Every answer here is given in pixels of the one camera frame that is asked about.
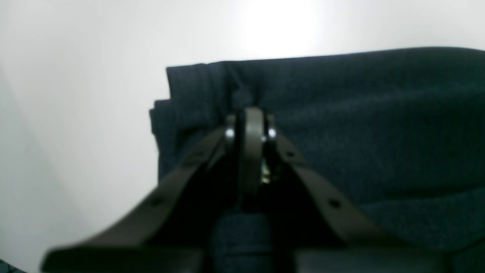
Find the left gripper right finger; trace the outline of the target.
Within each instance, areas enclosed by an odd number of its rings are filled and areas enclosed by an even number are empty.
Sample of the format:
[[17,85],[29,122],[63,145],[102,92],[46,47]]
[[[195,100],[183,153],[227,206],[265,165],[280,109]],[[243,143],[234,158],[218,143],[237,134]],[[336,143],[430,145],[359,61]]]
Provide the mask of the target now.
[[342,250],[298,250],[298,273],[449,273],[439,253],[410,247],[373,224],[329,181],[310,169],[294,145],[279,134],[274,118],[258,108],[244,110],[241,190],[255,198],[270,183],[271,161],[280,159],[298,177],[313,206],[344,243]]

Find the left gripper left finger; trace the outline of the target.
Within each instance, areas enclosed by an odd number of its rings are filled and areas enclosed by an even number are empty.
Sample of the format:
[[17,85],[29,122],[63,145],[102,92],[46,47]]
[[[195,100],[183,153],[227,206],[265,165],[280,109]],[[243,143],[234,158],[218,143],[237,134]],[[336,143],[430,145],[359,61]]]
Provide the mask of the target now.
[[181,204],[183,193],[201,170],[207,170],[234,147],[237,116],[204,137],[149,195],[112,227],[91,239],[49,251],[45,273],[199,273],[200,247],[150,246]]

